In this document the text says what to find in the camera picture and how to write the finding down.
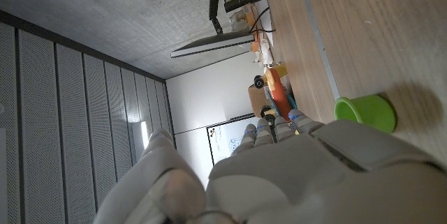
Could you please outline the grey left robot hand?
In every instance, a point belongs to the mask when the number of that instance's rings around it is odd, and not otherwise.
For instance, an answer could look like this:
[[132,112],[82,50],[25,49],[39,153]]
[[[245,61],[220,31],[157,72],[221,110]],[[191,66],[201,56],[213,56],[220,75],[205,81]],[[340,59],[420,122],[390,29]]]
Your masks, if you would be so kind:
[[446,167],[390,134],[299,110],[249,124],[202,184],[160,129],[96,223],[445,223]]

